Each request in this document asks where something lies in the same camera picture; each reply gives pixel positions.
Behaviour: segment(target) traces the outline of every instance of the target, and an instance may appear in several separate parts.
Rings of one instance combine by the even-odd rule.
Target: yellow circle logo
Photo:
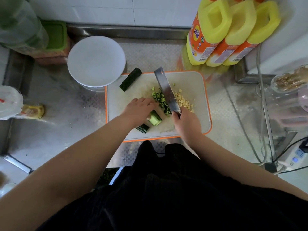
[[[199,38],[199,36],[200,36],[200,27],[199,27],[199,25],[197,25],[197,26],[195,26],[195,29],[194,29],[194,31],[193,31],[193,39],[194,39],[195,41],[197,41],[197,39]]]

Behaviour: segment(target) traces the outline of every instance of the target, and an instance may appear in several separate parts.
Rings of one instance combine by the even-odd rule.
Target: white cutting board
[[[202,133],[207,134],[211,131],[212,121],[206,94],[205,82],[202,75],[196,71],[177,71],[165,72],[173,92],[179,92],[191,104],[194,104],[194,112],[198,116]],[[123,92],[119,86],[128,74],[120,76],[115,82],[106,86],[106,123],[122,113],[126,105],[134,98],[152,97],[152,87],[158,91],[159,85],[154,73],[143,73],[137,80]],[[158,126],[153,126],[147,120],[144,122],[150,129],[146,134],[133,129],[125,138],[124,142],[155,140],[179,137],[175,130],[172,117],[164,114],[162,108],[155,109],[163,121]]]

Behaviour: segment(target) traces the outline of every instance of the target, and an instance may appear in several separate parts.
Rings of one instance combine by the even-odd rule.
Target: knife
[[[174,111],[177,113],[179,118],[181,117],[181,110],[180,107],[174,97],[174,94],[172,92],[172,89],[170,87],[170,84],[168,82],[168,79],[165,75],[165,72],[162,67],[154,71],[154,74],[156,76],[156,79],[159,83],[159,86],[161,88],[161,92],[163,93],[165,97],[165,101],[168,104],[171,111]]]

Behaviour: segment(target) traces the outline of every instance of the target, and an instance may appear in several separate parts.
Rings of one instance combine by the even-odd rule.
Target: stainless steel countertop
[[[182,40],[115,40],[126,55],[125,72],[136,67],[143,72],[153,72],[160,66],[165,71],[176,70],[185,44]],[[32,169],[105,124],[105,93],[80,86],[66,65],[41,67],[35,63],[32,78],[24,86],[29,88],[26,95],[30,100],[45,105],[46,114],[40,120],[13,121],[8,153]],[[264,152],[260,139],[260,98],[255,88],[256,84],[237,84],[232,71],[207,86],[213,122],[207,136],[250,162],[257,162],[251,145],[261,159]],[[180,138],[152,140],[152,143],[157,152],[163,152],[168,143],[186,145]],[[140,144],[122,143],[108,167],[132,165]],[[3,166],[0,170],[6,173]],[[6,174],[10,177],[12,169],[9,171]],[[25,173],[18,173],[18,176],[12,175],[10,181],[18,183],[24,177]]]

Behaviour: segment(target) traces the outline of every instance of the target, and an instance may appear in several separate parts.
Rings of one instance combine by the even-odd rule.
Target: black clothing
[[[143,142],[113,185],[75,200],[38,230],[307,229],[307,201],[224,177],[180,144],[165,152],[159,158]]]

